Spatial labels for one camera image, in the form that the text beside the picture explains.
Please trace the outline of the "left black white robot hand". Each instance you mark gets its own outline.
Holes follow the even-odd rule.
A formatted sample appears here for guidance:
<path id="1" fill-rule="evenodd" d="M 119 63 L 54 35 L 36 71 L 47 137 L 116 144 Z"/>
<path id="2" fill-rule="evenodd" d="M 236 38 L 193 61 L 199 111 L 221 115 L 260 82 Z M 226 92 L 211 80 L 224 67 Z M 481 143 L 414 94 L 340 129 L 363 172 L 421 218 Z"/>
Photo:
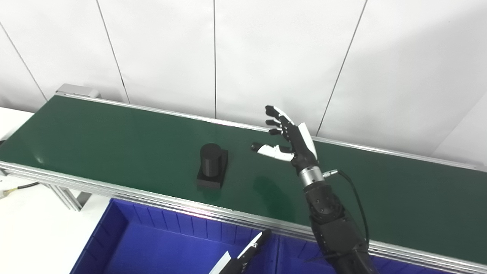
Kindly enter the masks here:
<path id="1" fill-rule="evenodd" d="M 245 248 L 240 252 L 237 257 L 231 257 L 228 251 L 226 251 L 221 258 L 214 265 L 210 274 L 242 274 L 249 262 L 253 259 L 259 250 L 266 243 L 268 238 L 272 234 L 271 229 L 265 229 L 258 233 Z"/>

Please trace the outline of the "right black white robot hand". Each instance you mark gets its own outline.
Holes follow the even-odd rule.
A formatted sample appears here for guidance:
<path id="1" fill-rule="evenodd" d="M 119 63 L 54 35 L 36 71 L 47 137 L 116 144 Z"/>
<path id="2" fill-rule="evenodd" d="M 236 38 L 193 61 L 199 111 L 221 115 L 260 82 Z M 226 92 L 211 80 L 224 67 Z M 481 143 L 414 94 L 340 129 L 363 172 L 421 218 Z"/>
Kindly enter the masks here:
<path id="1" fill-rule="evenodd" d="M 254 142 L 252 151 L 277 160 L 290 162 L 299 174 L 302 170 L 318 166 L 318 154 L 306 123 L 299 125 L 278 107 L 267 105 L 266 115 L 272 119 L 266 120 L 266 125 L 275 128 L 268 130 L 270 135 L 280 135 L 290 147 L 267 145 Z"/>

